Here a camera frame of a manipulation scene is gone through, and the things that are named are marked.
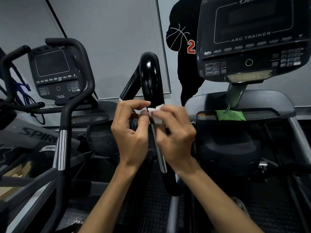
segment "number 2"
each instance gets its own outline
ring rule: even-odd
[[[193,40],[189,40],[188,42],[188,54],[195,54],[195,50],[193,50],[193,48],[195,47],[195,42]]]

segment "round button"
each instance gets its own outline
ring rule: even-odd
[[[245,62],[246,66],[251,66],[253,63],[254,63],[254,62],[253,62],[252,59],[248,59],[248,60]]]

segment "hand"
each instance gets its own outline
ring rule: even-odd
[[[162,119],[171,132],[167,135],[165,125],[157,126],[157,144],[165,160],[176,173],[185,171],[191,161],[191,146],[196,136],[196,129],[190,123],[185,108],[164,105],[152,115]]]
[[[129,118],[134,109],[141,110],[148,107],[150,101],[129,100],[119,101],[111,131],[120,152],[120,164],[134,167],[136,170],[144,161],[148,151],[149,116],[142,111],[138,119],[136,131],[130,129]]]

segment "white tissue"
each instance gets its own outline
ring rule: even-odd
[[[152,115],[151,115],[151,112],[156,111],[156,110],[160,110],[161,107],[162,107],[163,105],[164,105],[164,104],[158,105],[158,106],[155,107],[155,108],[147,108],[148,113],[149,113],[149,116],[153,118],[153,121],[154,121],[155,124],[157,124],[157,125],[163,124],[163,121],[162,121],[161,119],[159,119],[158,117],[152,116]]]

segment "forearm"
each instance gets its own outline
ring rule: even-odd
[[[197,161],[177,174],[201,203],[219,233],[262,233],[261,229],[213,182]]]
[[[79,233],[112,232],[136,169],[119,164],[107,189],[98,200]]]

